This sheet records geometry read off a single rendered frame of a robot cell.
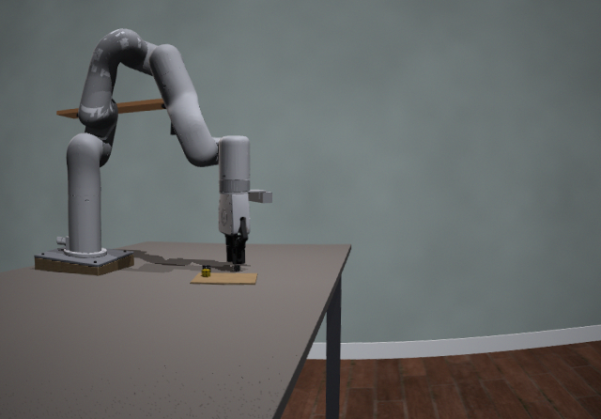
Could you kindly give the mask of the tan square mat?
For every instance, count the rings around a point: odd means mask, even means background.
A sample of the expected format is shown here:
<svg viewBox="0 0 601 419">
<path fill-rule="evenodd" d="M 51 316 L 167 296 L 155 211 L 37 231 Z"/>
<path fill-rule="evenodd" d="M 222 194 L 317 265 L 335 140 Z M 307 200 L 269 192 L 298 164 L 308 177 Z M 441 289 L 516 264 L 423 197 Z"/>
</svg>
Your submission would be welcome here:
<svg viewBox="0 0 601 419">
<path fill-rule="evenodd" d="M 199 285 L 255 285 L 257 273 L 212 273 L 210 277 L 202 277 L 199 272 L 191 284 Z"/>
</svg>

